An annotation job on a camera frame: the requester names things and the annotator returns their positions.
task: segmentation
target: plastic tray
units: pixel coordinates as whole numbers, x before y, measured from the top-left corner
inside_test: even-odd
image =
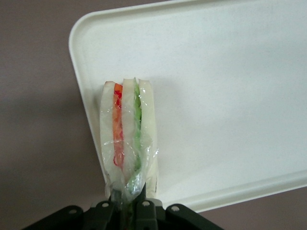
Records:
[[[204,211],[307,185],[307,1],[93,12],[69,47],[100,158],[105,81],[150,80],[158,197]]]

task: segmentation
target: metal screw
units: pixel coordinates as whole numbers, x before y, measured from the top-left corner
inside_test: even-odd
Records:
[[[172,206],[172,207],[171,207],[171,210],[172,210],[173,212],[178,212],[178,211],[180,210],[180,208],[177,207],[177,206]]]
[[[109,203],[107,203],[107,202],[103,203],[102,207],[109,207]]]
[[[68,213],[69,213],[69,214],[75,214],[75,213],[77,213],[77,210],[76,210],[76,209],[72,209],[72,210],[70,210]]]
[[[142,205],[143,205],[144,207],[147,207],[147,206],[150,205],[150,203],[149,203],[147,200],[145,200],[145,201],[142,202]]]

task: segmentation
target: wrapped sandwich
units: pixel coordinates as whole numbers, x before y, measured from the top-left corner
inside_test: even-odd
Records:
[[[149,81],[107,81],[100,107],[100,138],[106,195],[130,203],[146,183],[146,196],[157,186],[157,133]]]

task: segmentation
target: gray background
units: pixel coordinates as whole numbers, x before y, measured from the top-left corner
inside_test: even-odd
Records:
[[[158,0],[0,0],[1,230],[105,199],[68,37],[89,12],[150,2]],[[297,189],[202,215],[226,230],[303,230],[306,194]]]

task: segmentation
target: sandwich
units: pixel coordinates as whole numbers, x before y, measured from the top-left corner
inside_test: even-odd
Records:
[[[158,150],[153,96],[147,80],[104,84],[100,140],[106,195],[117,194],[111,199],[130,203],[145,183],[146,196],[155,196]]]

